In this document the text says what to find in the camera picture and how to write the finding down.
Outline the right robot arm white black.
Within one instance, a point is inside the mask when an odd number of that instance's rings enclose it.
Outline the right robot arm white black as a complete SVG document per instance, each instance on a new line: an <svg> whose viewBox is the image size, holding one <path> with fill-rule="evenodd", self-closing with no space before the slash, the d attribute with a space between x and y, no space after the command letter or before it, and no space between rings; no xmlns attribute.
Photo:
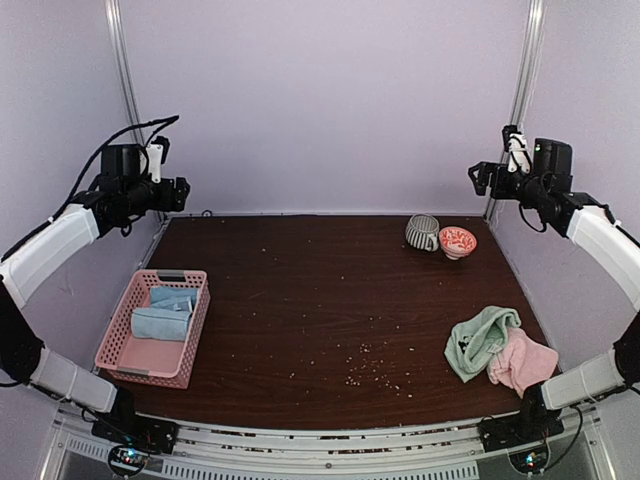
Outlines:
<svg viewBox="0 0 640 480"><path fill-rule="evenodd" d="M477 195L514 200L533 210L543 228L552 228L589 254L619 285L632 306L639 305L639 243L615 219L610 207L572 189L572 147L538 138L527 147L514 129L503 137L506 163L481 161L468 170ZM633 319L612 348L582 365L526 389L512 430L519 440L535 440L566 407L631 389L639 381L639 321Z"/></svg>

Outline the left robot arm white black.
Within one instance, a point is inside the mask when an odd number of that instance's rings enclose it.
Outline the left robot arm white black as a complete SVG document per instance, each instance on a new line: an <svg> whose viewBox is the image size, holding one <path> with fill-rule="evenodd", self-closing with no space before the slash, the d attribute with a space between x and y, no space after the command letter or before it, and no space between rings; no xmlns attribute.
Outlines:
<svg viewBox="0 0 640 480"><path fill-rule="evenodd" d="M72 194L60 211L1 259L1 369L9 387L35 386L88 410L106 414L106 429L123 444L144 433L129 393L48 349L22 310L67 260L111 230L128 235L147 212L181 212L190 193L183 177L164 178L170 148L159 136L146 145L99 149L99 174L89 189Z"/></svg>

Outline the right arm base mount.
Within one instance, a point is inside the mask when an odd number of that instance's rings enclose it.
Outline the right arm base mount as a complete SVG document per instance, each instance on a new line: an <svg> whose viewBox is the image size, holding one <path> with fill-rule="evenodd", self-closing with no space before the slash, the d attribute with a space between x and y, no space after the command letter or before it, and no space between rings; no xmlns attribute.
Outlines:
<svg viewBox="0 0 640 480"><path fill-rule="evenodd" d="M549 439L564 432L563 423L552 419L541 428L523 430L518 415L485 416L478 433L486 453L506 450L510 466L519 474L532 477L543 474L552 463Z"/></svg>

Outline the green panda towel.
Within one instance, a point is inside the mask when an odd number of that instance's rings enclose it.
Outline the green panda towel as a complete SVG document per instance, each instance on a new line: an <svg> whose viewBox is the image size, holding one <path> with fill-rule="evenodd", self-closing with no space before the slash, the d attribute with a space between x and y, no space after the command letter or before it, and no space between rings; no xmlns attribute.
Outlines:
<svg viewBox="0 0 640 480"><path fill-rule="evenodd" d="M513 308L487 306L470 320L456 324L444 356L463 383L479 375L508 344L508 329L521 326Z"/></svg>

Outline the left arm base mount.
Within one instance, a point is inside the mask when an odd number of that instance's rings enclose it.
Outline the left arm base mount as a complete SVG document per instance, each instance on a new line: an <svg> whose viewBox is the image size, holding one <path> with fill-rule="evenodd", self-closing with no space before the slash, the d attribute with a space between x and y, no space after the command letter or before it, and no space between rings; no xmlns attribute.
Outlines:
<svg viewBox="0 0 640 480"><path fill-rule="evenodd" d="M116 477L124 479L141 474L158 456L171 454L179 433L175 422L144 416L136 418L132 433L99 417L90 423L93 436L113 443L106 463Z"/></svg>

